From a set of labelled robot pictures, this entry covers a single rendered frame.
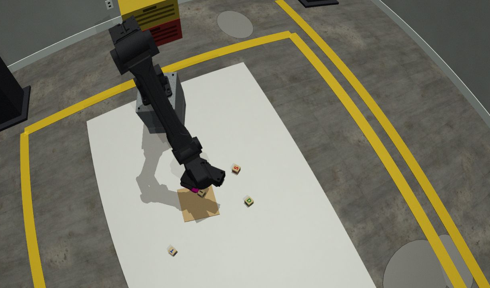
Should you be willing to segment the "tan flat mat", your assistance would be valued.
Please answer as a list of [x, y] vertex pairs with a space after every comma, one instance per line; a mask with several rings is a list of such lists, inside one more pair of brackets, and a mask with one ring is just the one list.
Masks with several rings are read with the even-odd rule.
[[206, 191], [206, 195], [203, 198], [188, 188], [177, 190], [184, 222], [220, 214], [212, 185], [204, 190]]

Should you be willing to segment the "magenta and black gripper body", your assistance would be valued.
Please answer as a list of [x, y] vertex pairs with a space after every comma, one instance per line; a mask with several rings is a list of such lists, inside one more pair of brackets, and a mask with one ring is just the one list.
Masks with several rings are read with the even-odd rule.
[[186, 169], [180, 179], [180, 184], [183, 186], [183, 187], [186, 187], [190, 190], [192, 190], [192, 188], [197, 188], [195, 183], [190, 179], [190, 176], [189, 176], [189, 171]]

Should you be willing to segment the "beige letter block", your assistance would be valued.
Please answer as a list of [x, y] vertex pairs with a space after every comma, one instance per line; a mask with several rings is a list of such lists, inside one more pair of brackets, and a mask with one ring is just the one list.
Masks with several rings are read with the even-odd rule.
[[197, 192], [197, 195], [199, 195], [201, 198], [203, 198], [206, 195], [206, 192], [205, 192], [205, 190], [199, 190]]
[[168, 250], [168, 252], [169, 252], [171, 255], [173, 255], [173, 256], [175, 256], [175, 255], [178, 253], [178, 252], [177, 252], [177, 250], [175, 250], [173, 247], [171, 247], [171, 248]]
[[248, 197], [247, 199], [245, 199], [245, 200], [244, 200], [244, 203], [245, 203], [245, 204], [246, 204], [248, 207], [250, 207], [250, 206], [251, 206], [251, 205], [254, 203], [254, 201], [253, 201], [253, 199], [252, 199], [252, 198]]
[[237, 166], [237, 165], [234, 165], [232, 168], [232, 172], [235, 174], [239, 174], [240, 170], [241, 170], [240, 166]]

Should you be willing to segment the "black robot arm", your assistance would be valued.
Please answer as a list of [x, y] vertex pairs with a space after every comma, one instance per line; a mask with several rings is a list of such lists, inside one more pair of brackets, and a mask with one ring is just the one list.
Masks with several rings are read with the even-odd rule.
[[145, 106], [153, 107], [166, 130], [167, 140], [178, 163], [184, 164], [199, 190], [212, 184], [220, 187], [226, 176], [225, 171], [208, 165], [206, 159], [200, 158], [203, 149], [201, 143], [197, 137], [190, 137], [169, 102], [168, 97], [173, 93], [160, 65], [153, 66], [152, 57], [160, 51], [149, 29], [143, 32], [132, 15], [122, 24], [109, 28], [109, 33], [115, 47], [110, 53], [116, 67], [121, 75], [130, 71], [135, 76], [133, 80], [142, 102]]

